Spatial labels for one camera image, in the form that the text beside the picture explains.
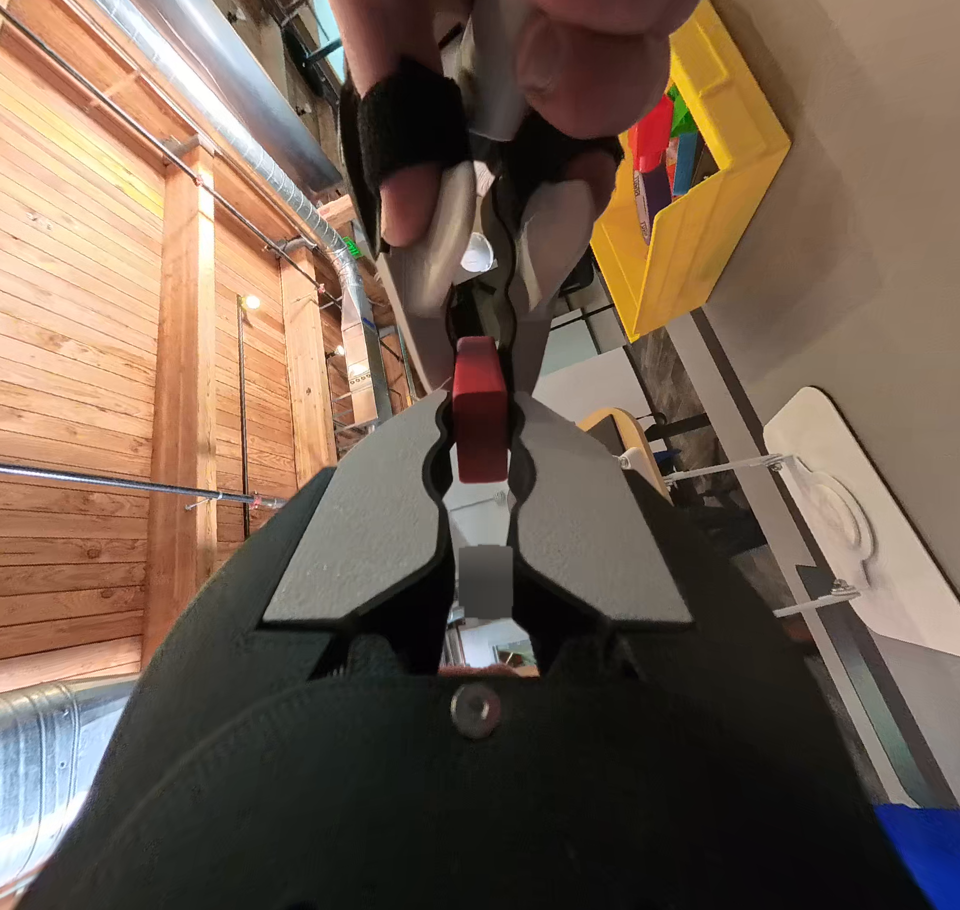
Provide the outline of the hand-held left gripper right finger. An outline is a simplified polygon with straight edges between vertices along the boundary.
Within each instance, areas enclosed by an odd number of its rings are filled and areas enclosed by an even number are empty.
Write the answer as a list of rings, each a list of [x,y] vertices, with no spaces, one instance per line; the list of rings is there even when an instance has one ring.
[[[690,609],[608,448],[527,392],[513,397],[516,560],[614,624],[687,626]]]

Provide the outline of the wooden post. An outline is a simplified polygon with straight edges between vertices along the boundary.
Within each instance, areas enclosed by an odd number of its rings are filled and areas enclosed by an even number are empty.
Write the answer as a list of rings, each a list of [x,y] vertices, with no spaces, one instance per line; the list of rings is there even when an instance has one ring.
[[[217,487],[215,387],[215,148],[195,135],[173,146],[165,171],[150,478]],[[141,668],[217,564],[212,500],[150,494]]]

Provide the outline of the purple tape roll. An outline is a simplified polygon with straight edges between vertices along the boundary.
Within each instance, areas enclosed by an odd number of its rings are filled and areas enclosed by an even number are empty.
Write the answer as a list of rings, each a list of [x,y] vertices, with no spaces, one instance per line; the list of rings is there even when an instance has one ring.
[[[654,221],[673,202],[672,186],[666,163],[661,161],[649,171],[632,171],[634,204],[643,242],[650,245]]]

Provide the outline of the person's right hand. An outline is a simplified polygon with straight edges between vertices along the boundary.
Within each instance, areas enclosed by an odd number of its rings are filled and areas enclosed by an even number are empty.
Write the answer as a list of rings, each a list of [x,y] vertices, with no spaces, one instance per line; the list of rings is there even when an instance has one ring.
[[[528,0],[508,76],[522,94],[523,64],[534,64],[534,86],[550,81],[559,64],[601,64],[601,79],[625,87],[626,132],[652,110],[666,89],[669,36],[699,0]],[[474,0],[328,0],[341,34],[349,82],[358,98],[401,64],[420,64],[444,75],[440,40],[466,21]],[[416,168],[391,178],[381,192],[387,243],[407,247],[425,227],[416,223],[426,203],[414,192],[438,188],[440,174]]]

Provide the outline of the red toy block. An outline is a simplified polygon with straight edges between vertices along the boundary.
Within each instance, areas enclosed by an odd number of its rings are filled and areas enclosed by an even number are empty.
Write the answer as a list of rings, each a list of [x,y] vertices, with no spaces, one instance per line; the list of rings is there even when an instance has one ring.
[[[452,420],[462,484],[507,479],[509,395],[492,337],[462,337],[456,347]]]

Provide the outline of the yellow plastic bin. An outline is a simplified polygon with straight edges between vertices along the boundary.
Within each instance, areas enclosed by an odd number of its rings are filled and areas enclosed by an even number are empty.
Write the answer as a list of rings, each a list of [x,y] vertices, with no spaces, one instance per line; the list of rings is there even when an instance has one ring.
[[[630,342],[701,307],[760,206],[790,139],[710,0],[671,36],[678,90],[717,172],[671,201],[643,234],[627,133],[625,158],[591,244]]]

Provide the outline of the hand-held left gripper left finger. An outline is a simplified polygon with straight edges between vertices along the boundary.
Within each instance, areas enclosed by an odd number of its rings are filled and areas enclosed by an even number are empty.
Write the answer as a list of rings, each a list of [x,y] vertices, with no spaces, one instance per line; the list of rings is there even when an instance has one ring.
[[[359,616],[443,556],[450,402],[447,389],[429,393],[342,458],[266,607],[266,623],[332,625]]]

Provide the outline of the blue plastic bin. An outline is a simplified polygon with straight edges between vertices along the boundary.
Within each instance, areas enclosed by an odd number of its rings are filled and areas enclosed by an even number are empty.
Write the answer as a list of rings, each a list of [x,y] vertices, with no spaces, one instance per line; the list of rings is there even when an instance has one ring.
[[[873,810],[930,904],[958,909],[959,811],[894,803]]]

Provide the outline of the silver ventilation duct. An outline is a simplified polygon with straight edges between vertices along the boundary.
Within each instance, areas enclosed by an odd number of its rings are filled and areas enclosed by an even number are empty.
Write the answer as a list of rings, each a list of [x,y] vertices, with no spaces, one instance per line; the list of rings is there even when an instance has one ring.
[[[212,0],[90,0],[197,110],[326,251],[342,290],[354,423],[392,415],[375,315],[356,258],[311,197],[341,175]]]

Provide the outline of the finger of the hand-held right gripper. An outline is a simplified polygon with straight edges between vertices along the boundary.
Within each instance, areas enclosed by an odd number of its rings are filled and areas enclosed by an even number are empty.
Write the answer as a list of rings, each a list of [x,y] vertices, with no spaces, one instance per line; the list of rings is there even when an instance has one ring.
[[[594,195],[582,179],[543,183],[525,204],[507,288],[506,349],[514,389],[537,384],[552,305],[586,252],[594,216]]]
[[[422,240],[392,246],[376,261],[395,324],[425,389],[441,389],[454,372],[447,325],[453,280],[469,244],[476,212],[473,165],[444,172],[429,229]]]

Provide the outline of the blue toy block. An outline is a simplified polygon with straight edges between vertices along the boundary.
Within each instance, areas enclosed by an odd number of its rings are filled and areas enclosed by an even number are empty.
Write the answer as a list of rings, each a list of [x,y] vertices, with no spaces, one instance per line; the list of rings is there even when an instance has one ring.
[[[698,130],[694,129],[678,135],[672,184],[672,195],[674,197],[684,196],[690,192],[703,148],[704,140]]]

